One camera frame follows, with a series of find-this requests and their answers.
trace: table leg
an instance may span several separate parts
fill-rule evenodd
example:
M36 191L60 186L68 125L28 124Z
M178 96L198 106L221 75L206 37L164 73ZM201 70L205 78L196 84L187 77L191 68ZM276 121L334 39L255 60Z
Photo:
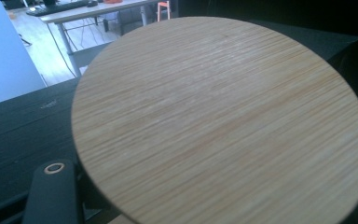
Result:
M147 17L146 17L145 6L141 6L141 16L142 16L142 23L144 24L144 26L146 26L147 25Z
M22 0L22 2L24 3L24 5L28 8L28 3L27 0Z
M72 51L71 45L69 44L68 38L66 37L63 25L62 25L62 23L56 23L56 25L58 26L58 30L60 31L60 35L61 35L63 44L66 47L66 50L67 50L66 52L69 56L69 60L71 61L72 67L75 70L75 74L77 77L81 77L80 69L76 64L76 60L74 58L74 52Z

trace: wooden tabletop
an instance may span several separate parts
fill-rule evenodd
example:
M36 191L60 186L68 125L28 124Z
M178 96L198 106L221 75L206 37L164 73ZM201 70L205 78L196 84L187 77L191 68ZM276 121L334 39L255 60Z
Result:
M154 23L80 80L79 158L139 223L337 223L358 203L358 100L296 41L217 18Z

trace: white wall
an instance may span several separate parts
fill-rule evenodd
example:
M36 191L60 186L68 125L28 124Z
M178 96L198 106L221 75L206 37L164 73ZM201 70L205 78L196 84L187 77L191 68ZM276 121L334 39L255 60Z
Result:
M0 2L0 102L45 87Z

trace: metal ring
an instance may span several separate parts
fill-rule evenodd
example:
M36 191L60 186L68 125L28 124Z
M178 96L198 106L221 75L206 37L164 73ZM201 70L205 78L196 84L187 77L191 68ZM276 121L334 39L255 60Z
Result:
M52 166L60 166L57 170L53 170L53 171L50 171L48 168L52 167ZM60 172L63 168L65 167L65 164L61 163L61 162L57 162L57 163L52 163L50 165L48 165L46 168L45 168L45 174L47 175L53 175L53 174L57 174L58 172Z

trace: floor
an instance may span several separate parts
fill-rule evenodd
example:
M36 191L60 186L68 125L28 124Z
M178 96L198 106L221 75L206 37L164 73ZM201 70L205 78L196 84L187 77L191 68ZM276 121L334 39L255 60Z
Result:
M22 36L32 45L24 42L31 59L37 70L48 86L74 78L74 70L66 54L65 46L54 24L45 24L39 18L25 14L26 8L9 10L11 21ZM112 18L112 15L98 17L102 22L103 17ZM109 21L109 31L105 32L103 24L95 25L94 18L80 21L67 22L65 24L67 34L72 39L73 49L85 49L92 46L108 43L119 38L119 28L115 20Z

